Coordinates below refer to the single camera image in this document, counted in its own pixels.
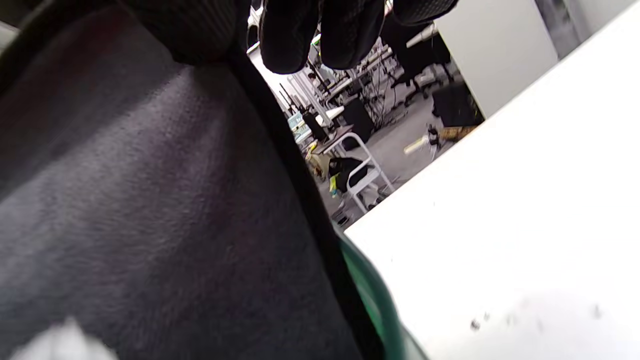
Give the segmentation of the person's right hand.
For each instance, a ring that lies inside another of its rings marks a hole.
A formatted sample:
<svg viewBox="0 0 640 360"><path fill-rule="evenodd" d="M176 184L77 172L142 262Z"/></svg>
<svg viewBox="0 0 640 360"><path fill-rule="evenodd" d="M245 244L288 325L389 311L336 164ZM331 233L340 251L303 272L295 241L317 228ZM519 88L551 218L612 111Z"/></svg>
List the person's right hand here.
<svg viewBox="0 0 640 360"><path fill-rule="evenodd" d="M246 48L249 0L124 0L128 10L180 63L201 66ZM370 52L386 18L383 0L265 0L258 24L263 65L300 71L316 30L323 64L354 68Z"/></svg>

